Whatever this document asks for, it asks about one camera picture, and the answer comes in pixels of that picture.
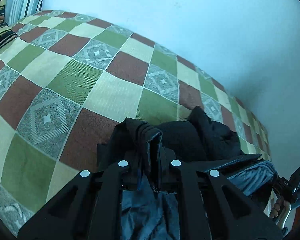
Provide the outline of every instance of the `hand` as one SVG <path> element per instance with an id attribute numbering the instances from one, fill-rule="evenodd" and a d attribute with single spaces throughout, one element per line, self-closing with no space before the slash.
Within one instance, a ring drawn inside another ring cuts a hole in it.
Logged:
<path id="1" fill-rule="evenodd" d="M 291 204 L 288 201 L 284 200 L 284 198 L 281 196 L 280 198 L 278 198 L 277 202 L 274 204 L 274 206 L 270 212 L 270 215 L 269 215 L 269 217 L 271 219 L 277 217 L 282 203 L 283 203 L 283 206 L 285 207 L 285 210 L 282 211 L 283 213 L 281 214 L 281 218 L 277 224 L 277 226 L 280 229 L 284 228 L 284 223 L 287 220 L 287 217 L 291 211 Z"/>

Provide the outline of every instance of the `bed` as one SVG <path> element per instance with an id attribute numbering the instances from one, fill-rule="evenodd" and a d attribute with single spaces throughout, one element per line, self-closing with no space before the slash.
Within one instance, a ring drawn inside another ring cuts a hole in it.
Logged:
<path id="1" fill-rule="evenodd" d="M 0 49 L 0 218 L 15 236 L 80 170 L 96 171 L 96 145 L 126 117 L 157 125 L 200 106 L 237 132 L 244 153 L 271 159 L 255 115 L 169 48 L 62 10 L 10 27 L 18 37 Z"/>

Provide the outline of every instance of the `white wall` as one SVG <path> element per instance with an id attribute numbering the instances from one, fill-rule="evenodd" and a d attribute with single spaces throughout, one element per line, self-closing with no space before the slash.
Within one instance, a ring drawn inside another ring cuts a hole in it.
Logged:
<path id="1" fill-rule="evenodd" d="M 43 0 L 130 28 L 192 61 L 269 131 L 285 177 L 300 166 L 298 0 Z"/>

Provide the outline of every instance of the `white circular marker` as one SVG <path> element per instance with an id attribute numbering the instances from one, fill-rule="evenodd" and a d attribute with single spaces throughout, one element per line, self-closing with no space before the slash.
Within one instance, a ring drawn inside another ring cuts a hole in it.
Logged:
<path id="1" fill-rule="evenodd" d="M 119 161 L 118 165 L 119 165 L 120 167 L 125 167 L 125 166 L 128 165 L 128 162 L 127 162 L 127 161 Z"/>
<path id="2" fill-rule="evenodd" d="M 181 161 L 179 161 L 179 160 L 173 160 L 172 162 L 171 162 L 171 164 L 172 164 L 172 166 L 180 166 L 181 165 Z"/>
<path id="3" fill-rule="evenodd" d="M 220 175 L 219 171 L 217 170 L 211 170 L 209 173 L 212 177 L 218 177 Z"/>
<path id="4" fill-rule="evenodd" d="M 80 172 L 81 177 L 88 177 L 90 175 L 90 171 L 84 170 Z"/>

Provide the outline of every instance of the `bedsheet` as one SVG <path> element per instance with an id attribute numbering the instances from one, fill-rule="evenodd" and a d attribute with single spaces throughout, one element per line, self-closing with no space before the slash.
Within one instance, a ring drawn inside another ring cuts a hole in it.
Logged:
<path id="1" fill-rule="evenodd" d="M 270 160 L 264 126 L 186 59 L 87 15 L 41 11 L 12 26 L 0 49 L 0 218 L 17 235 L 126 117 L 185 120 L 201 106 L 238 133 L 242 151 Z"/>

